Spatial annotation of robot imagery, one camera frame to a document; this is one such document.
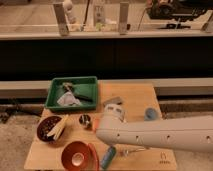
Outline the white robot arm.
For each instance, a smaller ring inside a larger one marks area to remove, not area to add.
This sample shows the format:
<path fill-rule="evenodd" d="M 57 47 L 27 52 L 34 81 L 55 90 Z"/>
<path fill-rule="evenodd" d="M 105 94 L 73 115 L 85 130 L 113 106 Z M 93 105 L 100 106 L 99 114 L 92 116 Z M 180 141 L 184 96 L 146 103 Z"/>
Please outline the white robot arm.
<path fill-rule="evenodd" d="M 123 108 L 109 104 L 104 108 L 96 136 L 107 145 L 213 153 L 213 116 L 124 122 Z"/>

